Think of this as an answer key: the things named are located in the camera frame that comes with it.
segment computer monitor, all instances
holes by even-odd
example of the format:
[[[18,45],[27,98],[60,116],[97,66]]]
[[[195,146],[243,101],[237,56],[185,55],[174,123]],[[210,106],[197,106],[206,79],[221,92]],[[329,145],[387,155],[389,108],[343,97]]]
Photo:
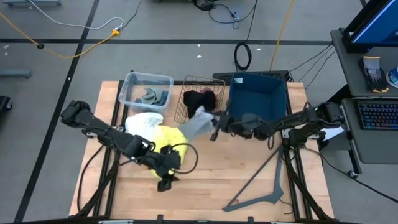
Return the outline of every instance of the computer monitor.
[[[349,53],[398,47],[398,0],[370,0],[343,31]]]

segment gray cloth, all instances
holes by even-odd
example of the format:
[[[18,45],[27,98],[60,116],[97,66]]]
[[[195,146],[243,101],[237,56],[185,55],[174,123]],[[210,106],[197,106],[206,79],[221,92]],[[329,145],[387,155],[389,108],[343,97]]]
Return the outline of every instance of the gray cloth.
[[[212,119],[214,119],[214,116],[205,112],[205,108],[200,106],[189,122],[187,124],[180,124],[178,129],[185,138],[192,140],[199,134],[206,134],[213,130]]]
[[[162,93],[162,97],[160,98],[159,102],[153,103],[152,105],[156,106],[163,106],[166,103],[167,96],[169,95],[169,91],[164,91]],[[141,99],[136,99],[136,103],[143,103]]]
[[[164,92],[164,89],[158,87],[152,87],[152,88],[145,88],[145,91],[147,93],[141,97],[141,101],[144,104],[151,105],[159,102],[162,99],[162,94]]]

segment gray desk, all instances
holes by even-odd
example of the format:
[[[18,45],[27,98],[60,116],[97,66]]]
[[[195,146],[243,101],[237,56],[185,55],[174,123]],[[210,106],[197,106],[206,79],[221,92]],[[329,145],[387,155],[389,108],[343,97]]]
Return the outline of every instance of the gray desk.
[[[362,70],[358,65],[359,60],[365,55],[380,56],[381,68],[387,73],[398,65],[398,47],[374,47],[366,54],[349,54],[341,41],[343,37],[341,32],[339,30],[333,30],[330,32],[330,35],[333,45],[336,47],[337,56],[347,80],[347,86],[344,86],[337,95],[344,96],[350,93],[353,97],[398,97],[398,88],[392,86],[389,86],[389,91],[387,93],[378,94],[368,92]]]
[[[343,99],[341,104],[346,118],[347,131],[353,137],[354,148],[361,162],[365,164],[398,164],[398,131],[362,130],[354,100]]]

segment plastic container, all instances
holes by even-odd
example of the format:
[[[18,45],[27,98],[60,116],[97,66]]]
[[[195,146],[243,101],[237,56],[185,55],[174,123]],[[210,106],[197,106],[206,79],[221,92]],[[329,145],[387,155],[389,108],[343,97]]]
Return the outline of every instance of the plastic container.
[[[253,113],[266,121],[286,115],[287,87],[284,81],[249,73],[235,73],[229,89],[229,114],[241,119]]]
[[[398,66],[391,69],[386,75],[387,82],[395,88],[398,88]]]
[[[173,83],[173,78],[165,75],[130,72],[124,80],[119,94],[119,101],[136,112],[155,112],[164,114],[169,105]],[[169,92],[164,105],[158,106],[136,102],[137,99],[141,99],[141,97],[146,94],[145,88],[150,87],[162,88],[164,91]]]

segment metal wire basket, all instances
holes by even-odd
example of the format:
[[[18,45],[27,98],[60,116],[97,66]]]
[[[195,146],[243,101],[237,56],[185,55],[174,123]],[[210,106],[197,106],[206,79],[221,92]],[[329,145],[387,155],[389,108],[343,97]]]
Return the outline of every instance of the metal wire basket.
[[[184,78],[184,82],[181,87],[180,97],[178,99],[177,108],[174,114],[174,121],[180,124],[188,122],[188,108],[184,104],[184,93],[186,91],[197,91],[200,92],[204,88],[210,88],[216,95],[217,103],[214,111],[221,109],[223,105],[225,82],[214,78],[196,77],[188,75]]]

